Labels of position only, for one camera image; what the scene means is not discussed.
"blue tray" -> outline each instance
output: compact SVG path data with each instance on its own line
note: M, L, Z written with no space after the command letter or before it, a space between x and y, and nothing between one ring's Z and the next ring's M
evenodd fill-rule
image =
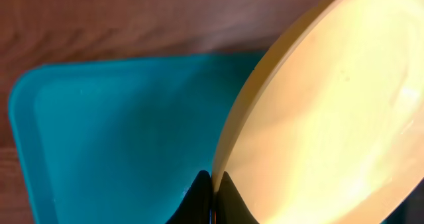
M43 66L9 118L38 224L164 223L264 52Z

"wood grain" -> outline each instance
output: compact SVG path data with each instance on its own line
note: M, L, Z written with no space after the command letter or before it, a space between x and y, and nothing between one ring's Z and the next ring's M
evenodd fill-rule
M267 48L320 0L0 0L0 223L32 223L7 118L25 71L49 62Z

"brown wooden surface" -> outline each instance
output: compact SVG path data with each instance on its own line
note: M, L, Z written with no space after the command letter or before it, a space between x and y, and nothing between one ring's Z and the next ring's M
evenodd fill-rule
M48 62L267 48L319 0L0 0L0 223L32 223L7 118L26 70Z

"wooden table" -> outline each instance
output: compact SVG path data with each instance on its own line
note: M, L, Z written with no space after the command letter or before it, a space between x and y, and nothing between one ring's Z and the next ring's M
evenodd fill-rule
M0 0L0 223L33 223L7 99L49 62L267 48L320 0Z

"blue plastic surface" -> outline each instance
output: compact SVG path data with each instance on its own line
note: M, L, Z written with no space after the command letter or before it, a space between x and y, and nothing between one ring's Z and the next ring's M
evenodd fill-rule
M263 52L43 66L9 100L38 224L164 223Z

